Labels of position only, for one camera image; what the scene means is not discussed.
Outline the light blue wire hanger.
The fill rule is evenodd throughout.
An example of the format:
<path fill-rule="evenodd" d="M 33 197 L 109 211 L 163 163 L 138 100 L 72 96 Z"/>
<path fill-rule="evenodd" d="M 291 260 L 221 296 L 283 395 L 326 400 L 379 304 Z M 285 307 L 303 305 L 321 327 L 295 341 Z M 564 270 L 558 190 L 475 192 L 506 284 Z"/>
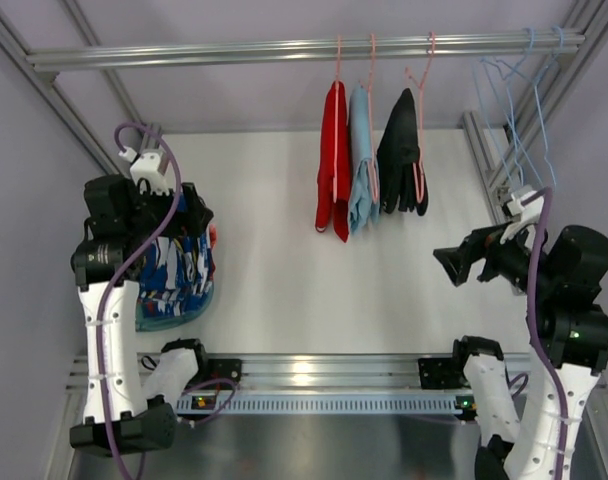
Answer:
<path fill-rule="evenodd" d="M 491 57 L 483 56 L 477 61 L 476 66 L 472 66 L 472 76 L 473 76 L 473 82 L 474 82 L 474 86 L 475 86 L 475 90 L 476 90 L 476 94 L 477 94 L 477 98 L 478 98 L 478 106 L 480 107 L 480 111 L 482 113 L 482 117 L 483 117 L 486 127 L 490 131 L 492 130 L 490 116 L 487 112 L 487 109 L 485 106 L 485 101 L 483 100 L 482 94 L 480 91 L 480 82 L 479 82 L 478 74 L 483 74 L 483 76 L 485 77 L 486 82 L 491 89 L 493 100 L 494 100 L 496 106 L 500 110 L 501 117 L 503 120 L 503 128 L 507 130 L 506 135 L 508 138 L 508 140 L 507 140 L 508 147 L 506 148 L 506 150 L 503 153 L 500 152 L 499 142 L 496 139 L 495 134 L 492 131 L 491 131 L 491 140 L 492 140 L 493 146 L 496 148 L 496 151 L 500 154 L 501 170 L 505 174 L 504 183 L 508 186 L 508 189 L 510 191 L 515 191 L 518 188 L 521 188 L 523 186 L 521 186 L 519 184 L 519 180 L 517 178 L 518 170 L 512 164 L 509 165 L 508 170 L 512 174 L 512 180 L 513 180 L 514 184 L 512 186 L 509 185 L 509 181 L 507 179 L 507 173 L 502 164 L 502 161 L 505 160 L 509 154 L 509 148 L 511 147 L 512 134 L 509 131 L 508 120 L 507 120 L 507 116 L 509 114 L 509 102 L 506 97 L 505 85 L 504 85 L 503 80 L 500 78 L 500 73 L 498 71 L 498 65 L 495 62 L 494 58 L 497 57 L 498 59 L 503 59 L 506 62 L 513 64 L 513 63 L 516 63 L 522 57 L 522 54 L 514 62 L 507 61 L 506 59 L 497 57 L 497 56 L 491 56 Z M 513 97 L 513 84 L 515 83 L 516 80 L 523 80 L 523 79 L 520 77 L 515 77 L 513 79 L 513 83 L 511 85 L 512 97 Z"/>

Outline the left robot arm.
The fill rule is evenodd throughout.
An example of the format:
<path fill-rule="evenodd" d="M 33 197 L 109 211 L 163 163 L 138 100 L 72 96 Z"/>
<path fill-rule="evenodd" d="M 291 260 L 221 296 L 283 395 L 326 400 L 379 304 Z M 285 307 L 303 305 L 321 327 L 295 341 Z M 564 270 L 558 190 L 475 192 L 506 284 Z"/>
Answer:
<path fill-rule="evenodd" d="M 136 336 L 199 317 L 214 294 L 213 212 L 194 184 L 159 193 L 121 175 L 89 181 L 84 237 L 71 257 L 87 332 L 88 390 L 71 446 L 110 457 L 165 450 L 175 409 L 207 362 L 197 339 L 163 346 L 142 380 Z"/>

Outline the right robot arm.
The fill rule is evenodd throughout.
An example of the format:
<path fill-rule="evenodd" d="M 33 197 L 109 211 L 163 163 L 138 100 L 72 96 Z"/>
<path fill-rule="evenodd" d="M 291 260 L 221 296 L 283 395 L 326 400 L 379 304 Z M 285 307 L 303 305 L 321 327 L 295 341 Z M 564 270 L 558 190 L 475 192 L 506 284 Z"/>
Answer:
<path fill-rule="evenodd" d="M 608 271 L 608 238 L 588 227 L 565 227 L 541 253 L 531 284 L 527 233 L 502 242 L 507 228 L 476 229 L 459 246 L 433 252 L 455 286 L 483 261 L 479 281 L 503 277 L 527 296 L 530 373 L 523 412 L 516 411 L 498 342 L 464 336 L 453 344 L 481 433 L 474 476 L 567 479 L 586 403 L 608 362 L 608 316 L 596 302 Z"/>

